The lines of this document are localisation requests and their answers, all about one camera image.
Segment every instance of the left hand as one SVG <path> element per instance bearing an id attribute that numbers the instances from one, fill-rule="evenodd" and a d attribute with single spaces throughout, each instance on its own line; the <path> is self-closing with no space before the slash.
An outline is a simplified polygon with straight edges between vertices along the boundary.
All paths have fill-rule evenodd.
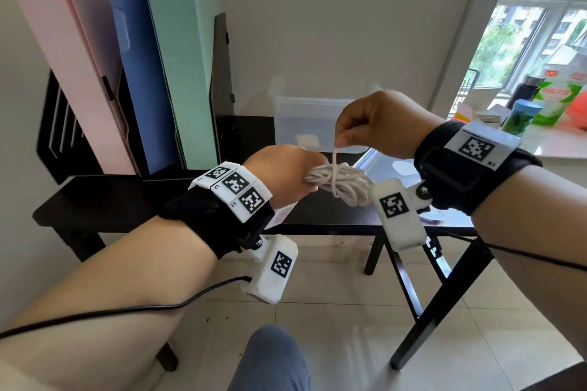
<path id="1" fill-rule="evenodd" d="M 245 161 L 245 166 L 273 194 L 271 207 L 280 209 L 300 201 L 318 187 L 305 181 L 316 166 L 328 164 L 321 153 L 291 144 L 265 147 Z"/>

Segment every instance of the tile floor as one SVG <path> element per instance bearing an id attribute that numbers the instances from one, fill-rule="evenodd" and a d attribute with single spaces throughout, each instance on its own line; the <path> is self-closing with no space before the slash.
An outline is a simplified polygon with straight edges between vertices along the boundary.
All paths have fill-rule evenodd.
<path id="1" fill-rule="evenodd" d="M 425 258 L 407 271 L 426 306 L 440 286 Z M 459 254 L 447 253 L 454 265 Z M 283 300 L 254 301 L 232 284 L 196 302 L 172 336 L 180 367 L 155 364 L 135 391 L 225 391 L 248 338 L 277 323 L 297 340 L 313 390 L 519 390 L 581 360 L 494 261 L 401 372 L 388 361 L 413 325 L 391 263 L 304 261 Z M 244 275 L 223 260 L 210 284 Z"/>

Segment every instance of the pink folder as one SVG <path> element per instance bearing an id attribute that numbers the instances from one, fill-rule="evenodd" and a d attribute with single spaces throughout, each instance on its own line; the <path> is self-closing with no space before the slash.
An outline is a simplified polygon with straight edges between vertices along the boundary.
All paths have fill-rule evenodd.
<path id="1" fill-rule="evenodd" d="M 126 125 L 112 99 L 121 61 L 108 0 L 17 2 L 104 173 L 136 174 Z"/>

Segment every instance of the forearm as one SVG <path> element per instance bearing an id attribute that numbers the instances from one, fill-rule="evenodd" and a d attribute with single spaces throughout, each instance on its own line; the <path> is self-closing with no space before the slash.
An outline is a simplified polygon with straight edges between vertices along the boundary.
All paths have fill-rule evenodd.
<path id="1" fill-rule="evenodd" d="M 587 265 L 587 190 L 540 167 L 511 176 L 472 218 L 490 244 Z M 587 358 L 587 273 L 493 253 L 524 295 Z"/>
<path id="2" fill-rule="evenodd" d="M 178 303 L 202 289 L 215 264 L 214 253 L 185 224 L 156 217 L 84 262 L 9 327 L 99 309 Z M 0 342 L 0 359 L 64 389 L 89 389 L 88 383 L 115 389 L 154 357 L 182 313 L 127 315 L 36 331 Z"/>

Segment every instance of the white rope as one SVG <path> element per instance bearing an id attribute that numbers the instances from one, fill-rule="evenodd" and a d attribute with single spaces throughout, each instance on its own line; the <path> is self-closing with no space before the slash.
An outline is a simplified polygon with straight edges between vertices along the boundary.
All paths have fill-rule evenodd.
<path id="1" fill-rule="evenodd" d="M 306 181 L 332 192 L 334 198 L 340 197 L 350 207 L 368 206 L 371 203 L 369 187 L 373 185 L 373 180 L 346 162 L 336 164 L 336 150 L 332 152 L 332 164 L 314 167 Z"/>

